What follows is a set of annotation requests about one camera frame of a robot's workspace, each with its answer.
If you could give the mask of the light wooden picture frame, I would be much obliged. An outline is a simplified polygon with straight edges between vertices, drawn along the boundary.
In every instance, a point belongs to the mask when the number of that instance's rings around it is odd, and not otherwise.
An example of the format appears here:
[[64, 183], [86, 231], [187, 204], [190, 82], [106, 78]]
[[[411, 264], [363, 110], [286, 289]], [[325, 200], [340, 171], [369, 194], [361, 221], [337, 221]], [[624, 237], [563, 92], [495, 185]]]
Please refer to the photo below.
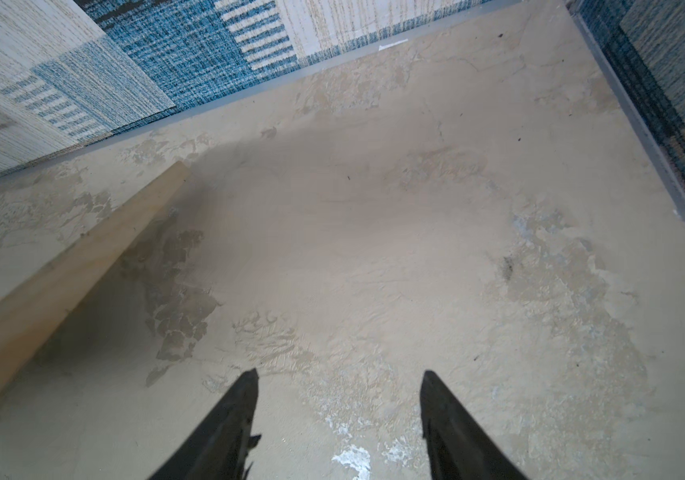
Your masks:
[[0, 300], [0, 394], [186, 183], [176, 162]]

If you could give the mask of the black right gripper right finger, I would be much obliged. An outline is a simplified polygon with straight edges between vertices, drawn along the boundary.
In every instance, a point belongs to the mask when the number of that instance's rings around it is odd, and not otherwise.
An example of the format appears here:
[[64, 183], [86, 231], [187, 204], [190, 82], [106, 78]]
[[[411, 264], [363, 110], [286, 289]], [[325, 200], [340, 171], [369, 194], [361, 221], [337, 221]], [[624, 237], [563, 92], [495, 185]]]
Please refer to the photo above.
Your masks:
[[433, 479], [526, 480], [432, 370], [423, 374], [419, 404]]

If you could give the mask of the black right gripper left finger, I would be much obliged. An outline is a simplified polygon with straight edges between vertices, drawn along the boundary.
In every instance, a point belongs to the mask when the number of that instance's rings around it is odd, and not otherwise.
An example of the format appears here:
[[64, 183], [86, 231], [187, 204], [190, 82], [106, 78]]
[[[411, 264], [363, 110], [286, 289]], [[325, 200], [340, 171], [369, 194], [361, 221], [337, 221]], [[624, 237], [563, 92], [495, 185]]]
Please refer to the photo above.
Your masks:
[[258, 372], [248, 370], [228, 388], [222, 399], [152, 476], [158, 479], [248, 478], [248, 453], [260, 436], [252, 434], [258, 403]]

